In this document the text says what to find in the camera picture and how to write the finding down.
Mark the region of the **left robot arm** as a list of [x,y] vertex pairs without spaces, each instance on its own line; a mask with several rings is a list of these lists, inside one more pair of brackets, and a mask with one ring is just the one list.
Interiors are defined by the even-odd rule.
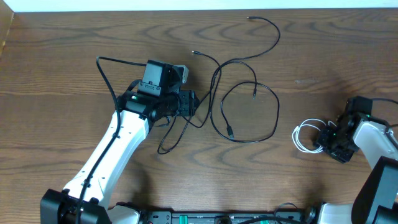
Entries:
[[134,151],[162,118],[192,116],[199,100],[182,90],[189,70],[159,60],[143,64],[144,76],[119,96],[115,112],[90,158],[62,191],[49,189],[40,201],[41,223],[139,223],[128,205],[109,207],[113,190]]

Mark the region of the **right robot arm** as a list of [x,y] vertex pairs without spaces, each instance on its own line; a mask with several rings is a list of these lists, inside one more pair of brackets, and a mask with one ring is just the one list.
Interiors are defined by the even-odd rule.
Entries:
[[372,171],[352,204],[325,203],[318,223],[397,223],[397,140],[392,126],[372,116],[373,100],[349,98],[336,125],[323,128],[315,141],[340,163],[362,151]]

